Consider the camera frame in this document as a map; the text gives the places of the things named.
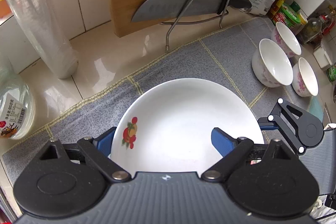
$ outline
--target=blue gripper pad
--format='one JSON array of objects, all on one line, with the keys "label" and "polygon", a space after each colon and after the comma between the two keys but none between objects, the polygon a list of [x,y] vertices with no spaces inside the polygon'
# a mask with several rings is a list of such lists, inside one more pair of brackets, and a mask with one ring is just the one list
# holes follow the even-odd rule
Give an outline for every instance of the blue gripper pad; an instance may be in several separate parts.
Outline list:
[{"label": "blue gripper pad", "polygon": [[219,128],[212,130],[211,143],[223,157],[235,148],[235,139],[231,138]]},{"label": "blue gripper pad", "polygon": [[112,140],[116,129],[116,127],[112,127],[93,140],[93,145],[106,157],[111,153]]}]

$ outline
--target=metal rivet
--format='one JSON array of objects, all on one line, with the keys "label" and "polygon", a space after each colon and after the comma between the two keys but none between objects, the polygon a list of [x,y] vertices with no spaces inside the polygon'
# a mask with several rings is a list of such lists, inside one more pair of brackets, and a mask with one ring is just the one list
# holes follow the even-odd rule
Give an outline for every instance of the metal rivet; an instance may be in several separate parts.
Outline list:
[{"label": "metal rivet", "polygon": [[221,176],[221,173],[216,170],[208,170],[204,173],[204,176],[207,179],[218,179]]},{"label": "metal rivet", "polygon": [[128,178],[128,173],[125,171],[116,171],[112,174],[112,178],[116,180],[124,180]]}]

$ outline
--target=metal hook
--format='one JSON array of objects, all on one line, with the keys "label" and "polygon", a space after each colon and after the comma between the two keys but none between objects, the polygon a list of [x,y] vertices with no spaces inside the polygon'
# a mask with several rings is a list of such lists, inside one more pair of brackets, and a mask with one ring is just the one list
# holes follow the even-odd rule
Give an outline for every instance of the metal hook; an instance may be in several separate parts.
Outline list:
[{"label": "metal hook", "polygon": [[[175,19],[174,23],[172,24],[172,26],[169,28],[167,34],[166,34],[166,52],[169,51],[169,35],[171,33],[171,31],[174,29],[174,27],[177,25],[177,23],[179,22],[179,20],[181,19],[181,17],[183,16],[183,14],[185,13],[185,11],[188,9],[188,7],[190,6],[190,4],[193,2],[194,0],[188,0],[188,2],[186,3],[186,5],[184,6],[184,8],[182,9],[181,13],[178,15],[178,17]],[[223,17],[225,17],[228,13],[226,12],[227,6],[229,4],[230,0],[226,0],[225,6],[224,6],[224,10],[222,12],[222,15],[220,16],[220,21],[219,21],[219,27],[222,29],[222,21],[223,21]],[[197,24],[197,23],[202,23],[202,22],[206,22],[206,21],[210,21],[213,19],[219,18],[219,16],[215,16],[213,18],[209,18],[206,20],[200,20],[200,21],[194,21],[194,22],[182,22],[184,24],[180,24],[180,25],[189,25],[189,24]],[[166,22],[163,25],[170,25],[170,22]]]}]

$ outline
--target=fruit pattern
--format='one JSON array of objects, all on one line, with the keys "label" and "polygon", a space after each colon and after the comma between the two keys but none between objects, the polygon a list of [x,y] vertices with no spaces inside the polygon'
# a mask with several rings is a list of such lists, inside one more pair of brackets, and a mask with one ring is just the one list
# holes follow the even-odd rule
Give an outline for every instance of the fruit pattern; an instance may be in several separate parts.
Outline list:
[{"label": "fruit pattern", "polygon": [[136,133],[137,133],[137,123],[138,118],[133,117],[131,122],[127,122],[127,127],[125,128],[123,132],[123,139],[122,139],[122,145],[126,145],[126,149],[130,147],[133,149],[134,142],[137,139]]}]

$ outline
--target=white plate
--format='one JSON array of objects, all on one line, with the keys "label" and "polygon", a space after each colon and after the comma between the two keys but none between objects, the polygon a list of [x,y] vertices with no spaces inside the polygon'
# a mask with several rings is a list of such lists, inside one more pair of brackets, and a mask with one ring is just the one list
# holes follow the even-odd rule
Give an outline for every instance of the white plate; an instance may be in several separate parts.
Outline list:
[{"label": "white plate", "polygon": [[203,79],[168,81],[141,95],[125,112],[111,159],[132,177],[137,171],[197,171],[200,176],[222,158],[211,144],[214,127],[264,143],[250,109],[227,88]]}]

